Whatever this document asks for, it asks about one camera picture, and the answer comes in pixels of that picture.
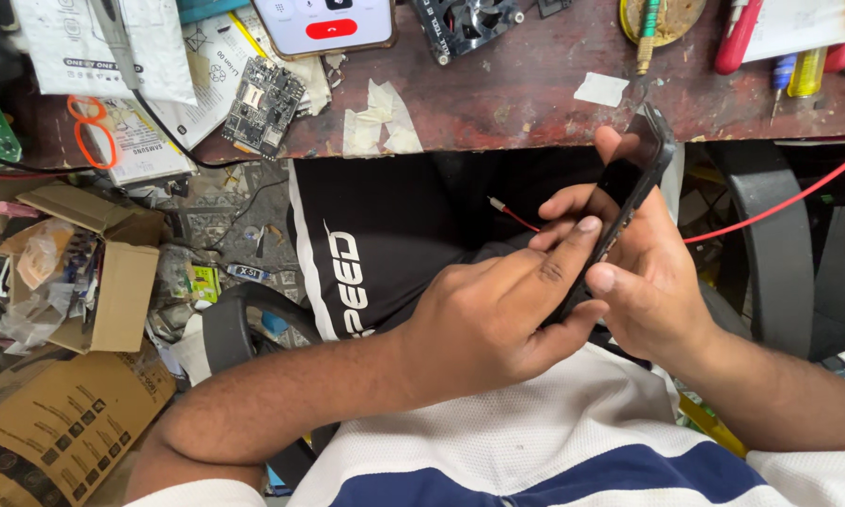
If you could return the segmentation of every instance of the brass nozzle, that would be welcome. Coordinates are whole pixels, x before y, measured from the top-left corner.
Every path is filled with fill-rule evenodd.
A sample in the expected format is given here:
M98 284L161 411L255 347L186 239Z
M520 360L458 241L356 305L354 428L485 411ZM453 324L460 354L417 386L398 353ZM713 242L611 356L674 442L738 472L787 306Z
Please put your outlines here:
M639 39L639 54L637 74L643 76L648 73L651 65L651 56L654 54L654 37L642 37Z

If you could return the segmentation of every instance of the smartphone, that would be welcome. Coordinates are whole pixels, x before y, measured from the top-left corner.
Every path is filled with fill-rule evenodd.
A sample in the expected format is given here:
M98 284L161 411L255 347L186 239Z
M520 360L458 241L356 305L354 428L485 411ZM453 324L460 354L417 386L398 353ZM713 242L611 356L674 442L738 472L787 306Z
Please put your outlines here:
M635 216L635 210L660 183L675 153L673 131L660 110L645 102L622 135L612 161L601 174L580 215L601 218L604 223L601 237L563 302L542 326L562 321L575 305L590 299L586 271L596 262L607 259L610 249Z
M251 0L271 48L286 61L388 48L397 40L394 0Z

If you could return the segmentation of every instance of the white t-shirt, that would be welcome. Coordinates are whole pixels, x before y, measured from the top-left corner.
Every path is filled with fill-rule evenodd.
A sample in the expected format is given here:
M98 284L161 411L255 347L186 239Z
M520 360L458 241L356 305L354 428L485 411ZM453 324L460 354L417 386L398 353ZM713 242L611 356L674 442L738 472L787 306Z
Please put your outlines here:
M527 383L347 421L289 507L845 505L845 451L742 460L674 424L669 376L587 344ZM237 481L131 507L264 506Z

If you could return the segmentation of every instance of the wooden workbench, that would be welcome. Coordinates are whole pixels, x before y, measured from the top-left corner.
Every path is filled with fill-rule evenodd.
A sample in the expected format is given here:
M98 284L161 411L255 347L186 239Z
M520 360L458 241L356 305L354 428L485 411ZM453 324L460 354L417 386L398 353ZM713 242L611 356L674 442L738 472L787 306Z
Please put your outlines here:
M419 21L398 6L400 37L388 50L349 53L345 81L319 116L301 118L285 138L287 157L338 156L344 110L366 109L368 80L390 80L427 151L495 150L590 144L599 125L625 127L647 97L667 117L678 141L845 134L845 75L824 77L822 98L786 99L769 127L770 63L743 65L731 76L713 71L729 2L708 0L698 24L654 52L651 70L635 75L636 47L619 28L618 5L574 0L548 19L520 0L526 20L445 67L435 63ZM586 72L631 79L619 108L576 100ZM25 161L41 167L85 165L73 119L61 97L29 95L4 105L29 136ZM206 161L254 158L213 132L194 153ZM387 139L383 130L381 142Z

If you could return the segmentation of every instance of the forearm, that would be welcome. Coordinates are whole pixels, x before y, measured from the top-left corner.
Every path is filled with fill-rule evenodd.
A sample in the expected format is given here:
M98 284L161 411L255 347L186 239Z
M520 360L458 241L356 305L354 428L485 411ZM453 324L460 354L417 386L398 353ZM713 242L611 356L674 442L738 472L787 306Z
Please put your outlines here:
M274 353L213 375L160 418L127 501L201 479L262 487L263 461L311 430L416 408L395 333Z
M661 366L748 448L845 450L845 381L814 364L720 330L702 351Z

